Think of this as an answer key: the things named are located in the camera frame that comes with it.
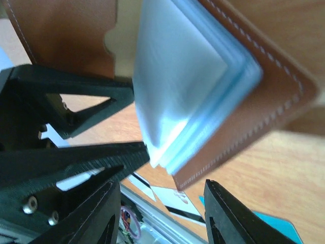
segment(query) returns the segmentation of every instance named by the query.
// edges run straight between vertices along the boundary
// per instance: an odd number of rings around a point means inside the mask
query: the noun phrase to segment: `wooden surface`
[[[280,48],[289,53],[322,83],[325,80],[325,1],[324,0],[231,0]],[[0,20],[0,46],[15,65],[28,63],[19,40],[7,20]],[[97,103],[100,99],[63,96],[72,110]],[[208,177],[221,183],[249,208],[290,220],[304,243],[324,243],[325,232],[325,138],[324,108],[319,106],[305,117],[255,143]],[[135,107],[103,121],[70,139],[71,144],[93,144],[141,140]],[[149,164],[138,170],[152,186],[175,188],[172,178],[161,168]],[[169,215],[128,180],[125,186]],[[185,192],[204,215],[198,196],[204,180]],[[173,217],[202,238],[204,227]]]

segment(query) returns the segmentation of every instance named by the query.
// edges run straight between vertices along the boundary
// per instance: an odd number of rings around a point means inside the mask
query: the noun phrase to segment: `stack of cards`
[[[262,78],[196,0],[144,0],[133,77],[150,163],[175,174]]]

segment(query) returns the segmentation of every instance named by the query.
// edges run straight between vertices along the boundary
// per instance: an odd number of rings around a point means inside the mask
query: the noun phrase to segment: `bolt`
[[[25,214],[30,215],[37,210],[38,204],[37,199],[34,196],[31,196],[27,203],[22,207],[22,210]]]
[[[66,104],[65,102],[63,102],[63,108],[64,108],[65,110],[68,110],[68,106],[67,106],[67,104]]]
[[[59,223],[59,213],[57,211],[53,211],[51,217],[49,218],[50,226],[56,225]]]

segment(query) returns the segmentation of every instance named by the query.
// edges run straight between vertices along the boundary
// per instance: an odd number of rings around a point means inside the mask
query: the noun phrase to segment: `brown leather wallet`
[[[264,75],[258,87],[173,176],[179,190],[188,188],[271,129],[305,111],[318,93],[314,79],[232,5],[217,0],[200,2],[255,56]]]
[[[31,62],[86,76],[114,77],[104,47],[116,22],[116,0],[2,0]]]
[[[255,56],[264,76],[203,148],[173,176],[179,190],[304,112],[318,94],[315,79],[228,1],[199,1]],[[113,57],[103,47],[104,32],[115,23],[114,0],[96,4],[86,0],[33,0],[32,7],[30,1],[3,2],[33,63],[78,74],[114,76]]]

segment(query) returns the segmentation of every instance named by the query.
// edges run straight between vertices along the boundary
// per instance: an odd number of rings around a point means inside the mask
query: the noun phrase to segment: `card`
[[[137,173],[132,173],[128,177],[129,181],[133,185],[135,185],[137,188],[139,188],[144,194],[146,194],[148,197],[150,197],[153,201],[156,202],[156,198],[152,192],[152,189],[150,187],[149,181],[147,181],[145,178],[143,178],[141,175]]]
[[[204,219],[184,192],[162,187],[151,188],[172,215],[205,226]]]

